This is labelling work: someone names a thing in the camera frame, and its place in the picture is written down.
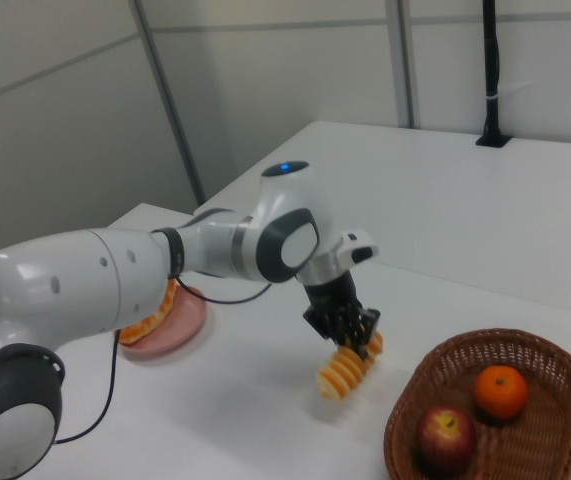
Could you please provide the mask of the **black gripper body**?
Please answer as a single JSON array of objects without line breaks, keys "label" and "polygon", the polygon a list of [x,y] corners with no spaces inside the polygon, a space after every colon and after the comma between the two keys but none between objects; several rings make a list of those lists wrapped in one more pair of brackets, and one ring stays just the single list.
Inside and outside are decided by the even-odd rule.
[{"label": "black gripper body", "polygon": [[332,315],[349,306],[361,307],[350,271],[320,285],[305,285],[304,289],[311,309],[318,315]]}]

